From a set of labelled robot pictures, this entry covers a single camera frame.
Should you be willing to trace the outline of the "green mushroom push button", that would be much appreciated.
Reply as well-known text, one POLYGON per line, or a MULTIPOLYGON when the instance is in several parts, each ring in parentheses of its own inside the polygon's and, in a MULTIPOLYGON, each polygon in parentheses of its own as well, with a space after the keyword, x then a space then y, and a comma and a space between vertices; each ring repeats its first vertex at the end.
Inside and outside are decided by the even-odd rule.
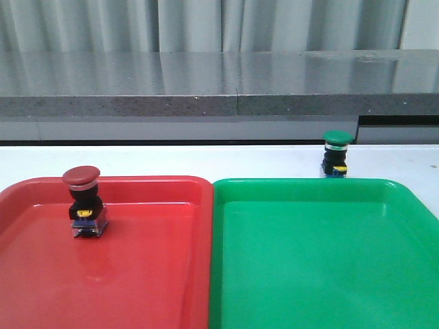
POLYGON ((322 175, 325 178, 345 178, 348 171, 346 153, 353 136, 345 131, 330 130, 323 134, 323 139, 322 175))

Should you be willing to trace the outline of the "red mushroom push button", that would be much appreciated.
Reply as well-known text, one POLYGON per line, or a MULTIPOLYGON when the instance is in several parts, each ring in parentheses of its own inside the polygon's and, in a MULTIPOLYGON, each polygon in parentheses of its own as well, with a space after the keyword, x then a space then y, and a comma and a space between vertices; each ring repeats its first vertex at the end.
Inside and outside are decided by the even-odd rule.
POLYGON ((75 238, 100 237, 108 225, 106 208, 98 195, 99 175, 97 167, 86 165, 69 169, 62 176, 74 200, 69 218, 75 238))

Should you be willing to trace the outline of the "white pleated curtain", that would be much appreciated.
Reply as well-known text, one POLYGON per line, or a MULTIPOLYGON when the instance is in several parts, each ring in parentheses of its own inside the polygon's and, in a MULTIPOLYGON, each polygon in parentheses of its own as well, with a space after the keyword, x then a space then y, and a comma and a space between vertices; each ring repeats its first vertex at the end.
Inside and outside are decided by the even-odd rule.
POLYGON ((398 49, 406 1, 2 1, 3 51, 398 49))

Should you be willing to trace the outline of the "red plastic tray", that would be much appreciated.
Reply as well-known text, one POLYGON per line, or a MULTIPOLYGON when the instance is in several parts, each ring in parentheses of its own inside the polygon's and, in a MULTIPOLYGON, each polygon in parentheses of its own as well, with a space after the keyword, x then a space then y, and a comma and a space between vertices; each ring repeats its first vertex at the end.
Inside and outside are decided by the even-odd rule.
POLYGON ((212 185, 102 177, 108 226, 73 236, 60 178, 1 193, 2 328, 207 328, 212 185))

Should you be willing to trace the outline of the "green plastic tray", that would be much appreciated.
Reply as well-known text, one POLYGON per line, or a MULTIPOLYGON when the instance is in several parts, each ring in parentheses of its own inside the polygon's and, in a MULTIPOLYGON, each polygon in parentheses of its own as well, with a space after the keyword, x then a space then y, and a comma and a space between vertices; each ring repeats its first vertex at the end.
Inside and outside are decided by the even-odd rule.
POLYGON ((438 220, 380 179, 215 183, 211 328, 437 328, 438 220))

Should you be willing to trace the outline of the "grey granite counter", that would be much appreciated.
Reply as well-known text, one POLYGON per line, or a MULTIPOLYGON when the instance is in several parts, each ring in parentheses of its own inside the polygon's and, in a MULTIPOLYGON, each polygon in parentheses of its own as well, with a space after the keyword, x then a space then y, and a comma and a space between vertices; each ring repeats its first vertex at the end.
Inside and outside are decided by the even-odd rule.
POLYGON ((1 54, 4 145, 438 142, 436 50, 1 54))

